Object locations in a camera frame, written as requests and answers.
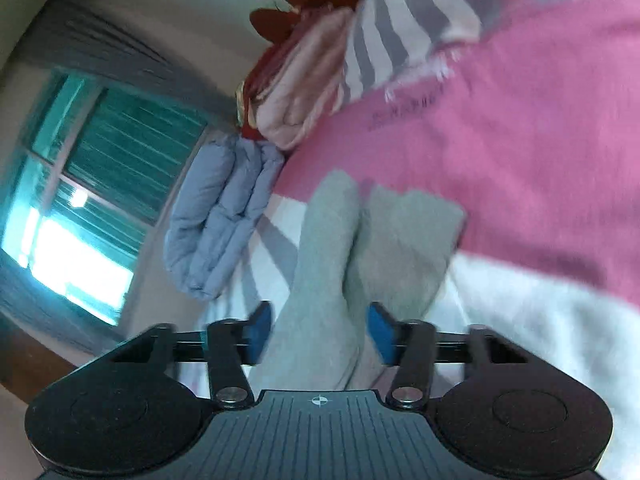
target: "black plastic device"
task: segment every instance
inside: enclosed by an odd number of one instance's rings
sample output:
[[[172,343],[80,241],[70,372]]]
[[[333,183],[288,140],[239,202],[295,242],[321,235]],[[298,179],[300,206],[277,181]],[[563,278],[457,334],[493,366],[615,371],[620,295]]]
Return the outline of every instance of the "black plastic device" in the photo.
[[[40,478],[599,478],[612,431],[603,400],[491,330],[439,333],[374,303],[369,332],[385,364],[399,366],[385,399],[255,399],[242,365],[257,363],[271,317],[264,302],[249,320],[204,332],[156,326],[43,390],[25,418]],[[210,399],[171,377],[178,362],[206,362]],[[433,399],[436,363],[464,363],[465,380]]]

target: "metal screw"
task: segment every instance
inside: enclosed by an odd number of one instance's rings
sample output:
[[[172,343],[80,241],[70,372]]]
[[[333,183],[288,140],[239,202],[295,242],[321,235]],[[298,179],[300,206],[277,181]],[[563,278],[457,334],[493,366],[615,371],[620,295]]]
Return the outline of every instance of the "metal screw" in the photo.
[[[401,408],[412,408],[422,400],[422,392],[412,386],[396,388],[391,396],[400,404]]]
[[[238,404],[243,402],[249,394],[244,388],[238,388],[237,386],[228,386],[222,388],[216,393],[216,400],[224,408],[236,408]]]

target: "window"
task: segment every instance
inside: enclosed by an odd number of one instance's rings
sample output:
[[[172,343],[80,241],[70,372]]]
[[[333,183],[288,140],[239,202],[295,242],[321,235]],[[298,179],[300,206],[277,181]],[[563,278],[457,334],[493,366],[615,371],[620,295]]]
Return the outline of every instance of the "window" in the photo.
[[[91,78],[56,74],[27,129],[2,249],[116,325],[146,234],[206,118]]]

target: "pink towel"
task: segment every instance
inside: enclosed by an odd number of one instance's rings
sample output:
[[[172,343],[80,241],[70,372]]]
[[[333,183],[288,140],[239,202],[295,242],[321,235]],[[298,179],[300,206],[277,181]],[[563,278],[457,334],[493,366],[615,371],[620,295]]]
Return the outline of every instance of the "pink towel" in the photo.
[[[258,96],[258,130],[281,150],[302,142],[331,104],[342,77],[352,17],[353,11],[343,8],[321,18]]]

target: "sunlight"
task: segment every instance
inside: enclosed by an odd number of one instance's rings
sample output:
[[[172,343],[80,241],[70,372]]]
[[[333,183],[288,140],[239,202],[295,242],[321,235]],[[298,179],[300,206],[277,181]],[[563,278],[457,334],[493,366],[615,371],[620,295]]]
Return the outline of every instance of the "sunlight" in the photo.
[[[71,199],[69,200],[69,205],[71,207],[84,207],[84,204],[86,204],[88,199],[89,195],[87,192],[84,189],[76,187],[71,195]]]
[[[38,218],[38,211],[31,208],[21,243],[25,257],[29,254]],[[120,310],[133,272],[114,263],[49,218],[42,219],[33,255],[31,272],[34,278],[99,319],[116,325],[116,320],[98,312],[78,296],[84,293]]]

